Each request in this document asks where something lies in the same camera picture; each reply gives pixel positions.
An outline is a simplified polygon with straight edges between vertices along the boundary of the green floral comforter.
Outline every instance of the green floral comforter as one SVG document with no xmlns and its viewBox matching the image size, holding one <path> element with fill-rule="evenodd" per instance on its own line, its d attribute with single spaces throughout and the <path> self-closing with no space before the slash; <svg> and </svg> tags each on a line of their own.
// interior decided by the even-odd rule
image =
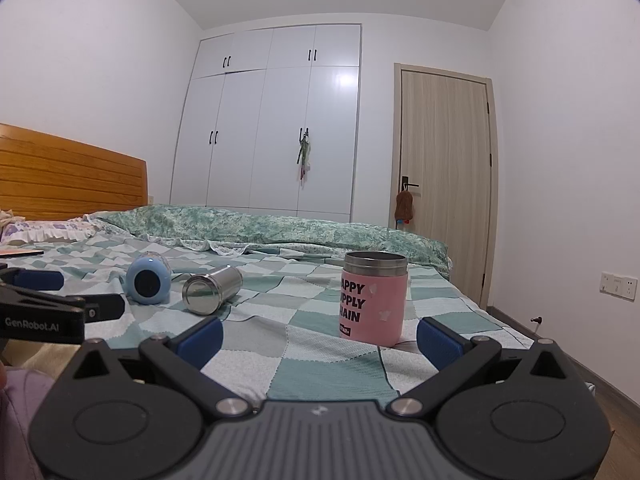
<svg viewBox="0 0 640 480">
<path fill-rule="evenodd" d="M 387 227 L 247 215 L 202 206 L 149 205 L 91 216 L 139 237 L 173 240 L 173 245 L 179 241 L 200 250 L 242 252 L 271 247 L 337 259 L 348 251 L 388 251 L 403 254 L 412 264 L 434 267 L 449 278 L 444 243 Z"/>
</svg>

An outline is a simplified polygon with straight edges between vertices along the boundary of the purple floral pillowcase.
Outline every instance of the purple floral pillowcase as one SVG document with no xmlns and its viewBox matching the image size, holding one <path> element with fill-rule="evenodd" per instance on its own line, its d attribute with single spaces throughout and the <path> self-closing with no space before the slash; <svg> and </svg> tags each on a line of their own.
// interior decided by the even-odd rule
<svg viewBox="0 0 640 480">
<path fill-rule="evenodd" d="M 5 225 L 0 244 L 86 240 L 96 231 L 95 226 L 82 221 L 23 221 Z"/>
</svg>

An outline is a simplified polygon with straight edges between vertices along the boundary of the white wall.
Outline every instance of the white wall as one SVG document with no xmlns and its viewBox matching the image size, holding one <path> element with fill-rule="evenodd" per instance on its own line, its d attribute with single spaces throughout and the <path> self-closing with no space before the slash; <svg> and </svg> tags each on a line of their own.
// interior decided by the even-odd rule
<svg viewBox="0 0 640 480">
<path fill-rule="evenodd" d="M 504 126 L 494 305 L 640 402 L 640 2 L 507 0 L 490 29 Z"/>
<path fill-rule="evenodd" d="M 202 30 L 175 0 L 1 0 L 0 122 L 146 160 L 168 202 Z"/>
<path fill-rule="evenodd" d="M 391 14 L 308 14 L 211 28 L 203 38 L 262 27 L 362 24 L 362 73 L 353 221 L 387 225 L 394 122 L 394 63 L 491 77 L 488 33 Z"/>
</svg>

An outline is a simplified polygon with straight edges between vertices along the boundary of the electrical socket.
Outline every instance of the electrical socket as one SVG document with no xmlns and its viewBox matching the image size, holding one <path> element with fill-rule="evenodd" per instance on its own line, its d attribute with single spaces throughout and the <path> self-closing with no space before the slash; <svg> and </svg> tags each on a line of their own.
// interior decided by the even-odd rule
<svg viewBox="0 0 640 480">
<path fill-rule="evenodd" d="M 603 272 L 600 277 L 600 291 L 611 293 L 613 284 L 613 274 L 609 274 L 608 272 Z"/>
<path fill-rule="evenodd" d="M 622 297 L 628 300 L 636 299 L 636 288 L 638 287 L 638 280 L 635 278 L 623 278 L 622 281 Z"/>
<path fill-rule="evenodd" d="M 618 276 L 609 272 L 603 272 L 600 277 L 600 291 L 619 298 L 635 300 L 636 288 L 638 288 L 637 278 Z"/>
</svg>

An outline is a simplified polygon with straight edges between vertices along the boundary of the white wardrobe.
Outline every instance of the white wardrobe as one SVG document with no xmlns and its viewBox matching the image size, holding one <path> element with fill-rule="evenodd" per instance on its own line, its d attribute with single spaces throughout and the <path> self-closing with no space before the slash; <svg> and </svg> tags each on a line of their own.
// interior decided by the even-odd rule
<svg viewBox="0 0 640 480">
<path fill-rule="evenodd" d="M 236 32 L 200 43 L 171 203 L 348 222 L 359 25 Z M 300 137 L 308 133 L 300 179 Z"/>
</svg>

